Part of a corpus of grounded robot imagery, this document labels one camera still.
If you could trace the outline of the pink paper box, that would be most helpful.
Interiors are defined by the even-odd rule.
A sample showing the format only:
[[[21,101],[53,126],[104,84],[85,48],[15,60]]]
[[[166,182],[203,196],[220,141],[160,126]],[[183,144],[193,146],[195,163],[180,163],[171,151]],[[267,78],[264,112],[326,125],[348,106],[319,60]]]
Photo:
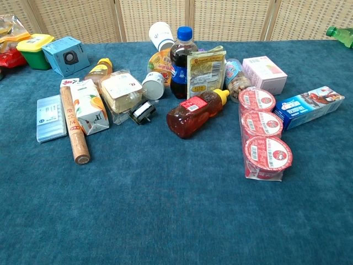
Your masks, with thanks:
[[[287,74],[267,56],[243,59],[242,66],[253,86],[273,95],[282,93]]]

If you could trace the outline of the black white power adapter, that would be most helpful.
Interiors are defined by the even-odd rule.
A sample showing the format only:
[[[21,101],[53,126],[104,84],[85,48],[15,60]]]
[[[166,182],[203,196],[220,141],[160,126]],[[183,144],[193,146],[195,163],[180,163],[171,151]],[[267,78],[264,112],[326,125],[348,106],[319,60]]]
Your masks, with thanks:
[[[141,125],[150,122],[150,116],[156,111],[155,106],[147,100],[142,100],[129,111],[130,118],[137,124]]]

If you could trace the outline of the yellow seasoning sachet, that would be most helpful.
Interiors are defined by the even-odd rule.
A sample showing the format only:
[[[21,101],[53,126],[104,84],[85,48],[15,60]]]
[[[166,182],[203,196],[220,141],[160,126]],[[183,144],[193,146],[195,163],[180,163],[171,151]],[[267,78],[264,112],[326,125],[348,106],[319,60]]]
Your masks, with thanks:
[[[187,56],[187,99],[206,91],[222,89],[225,79],[226,50],[216,46]]]

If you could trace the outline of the clear wrapped beige block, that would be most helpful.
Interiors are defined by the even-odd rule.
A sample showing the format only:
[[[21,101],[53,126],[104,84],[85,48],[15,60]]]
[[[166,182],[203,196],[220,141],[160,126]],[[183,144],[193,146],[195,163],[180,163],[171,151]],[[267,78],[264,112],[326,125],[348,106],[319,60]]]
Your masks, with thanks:
[[[111,111],[113,123],[122,124],[129,111],[142,99],[143,86],[129,70],[119,70],[103,77],[99,89]]]

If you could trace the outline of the dark cola bottle blue cap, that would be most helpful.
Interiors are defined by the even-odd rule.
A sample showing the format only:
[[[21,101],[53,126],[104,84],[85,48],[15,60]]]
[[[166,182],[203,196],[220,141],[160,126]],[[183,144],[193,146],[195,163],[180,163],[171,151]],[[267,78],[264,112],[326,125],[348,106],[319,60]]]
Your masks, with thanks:
[[[194,51],[198,51],[198,48],[192,40],[192,28],[179,27],[177,40],[170,49],[172,65],[170,89],[178,99],[187,98],[187,58]]]

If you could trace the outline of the blue table cloth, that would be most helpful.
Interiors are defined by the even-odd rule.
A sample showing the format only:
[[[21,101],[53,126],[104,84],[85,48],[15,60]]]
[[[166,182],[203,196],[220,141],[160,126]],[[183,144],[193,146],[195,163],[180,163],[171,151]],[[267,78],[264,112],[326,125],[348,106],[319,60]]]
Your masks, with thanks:
[[[353,50],[335,40],[224,43],[268,56],[283,100],[328,86],[341,106],[283,133],[282,182],[244,176],[238,106],[189,139],[172,133],[166,91],[149,123],[87,137],[36,139],[36,102],[59,94],[54,71],[19,67],[0,81],[0,265],[353,265]]]

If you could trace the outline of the orange fruit jelly cup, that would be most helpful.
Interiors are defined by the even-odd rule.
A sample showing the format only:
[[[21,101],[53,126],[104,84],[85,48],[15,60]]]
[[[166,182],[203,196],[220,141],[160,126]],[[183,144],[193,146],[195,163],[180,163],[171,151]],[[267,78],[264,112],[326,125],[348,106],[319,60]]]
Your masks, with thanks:
[[[164,78],[164,85],[169,86],[172,77],[170,48],[156,52],[148,61],[147,71],[161,73]]]

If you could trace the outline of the clear jar of nuts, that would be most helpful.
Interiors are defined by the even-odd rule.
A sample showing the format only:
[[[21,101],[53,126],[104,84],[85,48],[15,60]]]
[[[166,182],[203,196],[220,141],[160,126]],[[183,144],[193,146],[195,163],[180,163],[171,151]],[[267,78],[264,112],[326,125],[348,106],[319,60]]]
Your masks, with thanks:
[[[226,62],[225,85],[229,90],[232,101],[238,103],[238,96],[241,91],[252,87],[248,76],[244,73],[242,64],[237,59],[229,59]]]

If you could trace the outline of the red foil-lid cup pack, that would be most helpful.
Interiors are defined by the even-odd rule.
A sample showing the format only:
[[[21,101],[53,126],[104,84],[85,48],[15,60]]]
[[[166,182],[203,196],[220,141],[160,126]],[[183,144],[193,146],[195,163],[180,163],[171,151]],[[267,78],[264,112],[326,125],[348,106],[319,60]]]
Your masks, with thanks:
[[[239,124],[245,177],[260,181],[282,181],[292,165],[290,147],[281,140],[282,120],[272,112],[274,96],[255,87],[242,90],[239,100]]]

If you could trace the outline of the orange juice carton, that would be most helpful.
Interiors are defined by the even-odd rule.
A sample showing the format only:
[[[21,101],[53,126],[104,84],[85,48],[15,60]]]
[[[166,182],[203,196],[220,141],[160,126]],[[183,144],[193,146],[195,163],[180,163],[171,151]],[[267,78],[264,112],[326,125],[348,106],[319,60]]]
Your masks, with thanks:
[[[108,115],[96,85],[91,79],[63,79],[60,88],[71,90],[77,120],[85,135],[91,135],[109,128]]]

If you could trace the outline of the white paper cup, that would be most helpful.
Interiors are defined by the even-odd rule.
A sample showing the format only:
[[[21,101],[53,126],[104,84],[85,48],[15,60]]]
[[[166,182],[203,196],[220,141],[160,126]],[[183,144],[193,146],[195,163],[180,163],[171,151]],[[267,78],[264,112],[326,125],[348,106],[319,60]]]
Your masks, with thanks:
[[[158,51],[171,48],[175,43],[171,28],[166,22],[155,22],[149,29],[149,38]]]

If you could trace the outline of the wooden rolling pin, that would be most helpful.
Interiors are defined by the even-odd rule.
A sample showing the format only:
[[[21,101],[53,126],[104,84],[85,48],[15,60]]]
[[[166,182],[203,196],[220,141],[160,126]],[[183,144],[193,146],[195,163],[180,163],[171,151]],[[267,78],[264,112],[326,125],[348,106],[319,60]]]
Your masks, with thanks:
[[[76,117],[70,87],[61,87],[60,93],[74,161],[79,165],[86,164],[90,161],[90,154],[83,131]]]

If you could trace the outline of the pale blue tissue pack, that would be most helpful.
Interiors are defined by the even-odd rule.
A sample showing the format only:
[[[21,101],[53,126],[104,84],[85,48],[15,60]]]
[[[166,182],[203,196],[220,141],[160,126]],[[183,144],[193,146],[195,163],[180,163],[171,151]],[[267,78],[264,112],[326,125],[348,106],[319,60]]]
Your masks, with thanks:
[[[67,135],[60,95],[38,99],[36,106],[36,139],[39,143]]]

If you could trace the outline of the green tub yellow lid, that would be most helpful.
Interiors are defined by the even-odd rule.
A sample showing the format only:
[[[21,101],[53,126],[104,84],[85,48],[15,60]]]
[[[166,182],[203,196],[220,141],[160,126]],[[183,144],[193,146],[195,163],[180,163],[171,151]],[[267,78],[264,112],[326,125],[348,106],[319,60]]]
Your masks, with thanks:
[[[28,65],[34,70],[49,70],[48,63],[42,47],[54,41],[54,37],[48,34],[33,34],[27,40],[17,44],[17,50],[26,59]]]

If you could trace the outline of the clear snack bag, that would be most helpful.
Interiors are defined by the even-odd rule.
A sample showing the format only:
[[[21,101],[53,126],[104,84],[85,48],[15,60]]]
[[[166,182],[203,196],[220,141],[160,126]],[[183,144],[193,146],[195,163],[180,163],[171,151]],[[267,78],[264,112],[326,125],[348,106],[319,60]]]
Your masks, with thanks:
[[[0,15],[0,53],[5,53],[15,48],[22,40],[30,38],[31,34],[16,15]]]

